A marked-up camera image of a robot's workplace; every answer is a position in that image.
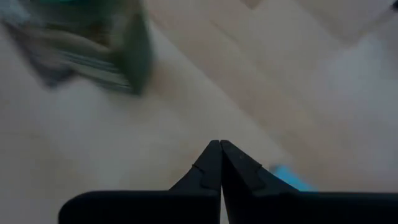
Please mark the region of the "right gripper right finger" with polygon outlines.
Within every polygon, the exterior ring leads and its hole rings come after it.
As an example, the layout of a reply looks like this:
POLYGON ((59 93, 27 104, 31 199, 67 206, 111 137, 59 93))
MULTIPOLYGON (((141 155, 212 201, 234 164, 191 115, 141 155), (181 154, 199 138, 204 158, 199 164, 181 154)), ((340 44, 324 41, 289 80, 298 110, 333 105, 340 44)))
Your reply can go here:
POLYGON ((230 223, 397 223, 397 194, 300 191, 220 142, 230 223))

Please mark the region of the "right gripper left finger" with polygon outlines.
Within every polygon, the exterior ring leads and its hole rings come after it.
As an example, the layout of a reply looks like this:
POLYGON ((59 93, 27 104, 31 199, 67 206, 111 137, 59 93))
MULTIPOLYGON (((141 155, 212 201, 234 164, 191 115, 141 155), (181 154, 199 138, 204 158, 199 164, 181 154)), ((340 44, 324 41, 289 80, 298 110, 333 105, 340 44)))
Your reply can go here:
POLYGON ((105 190, 77 195, 59 223, 219 223, 221 143, 210 141, 190 170, 168 190, 105 190))

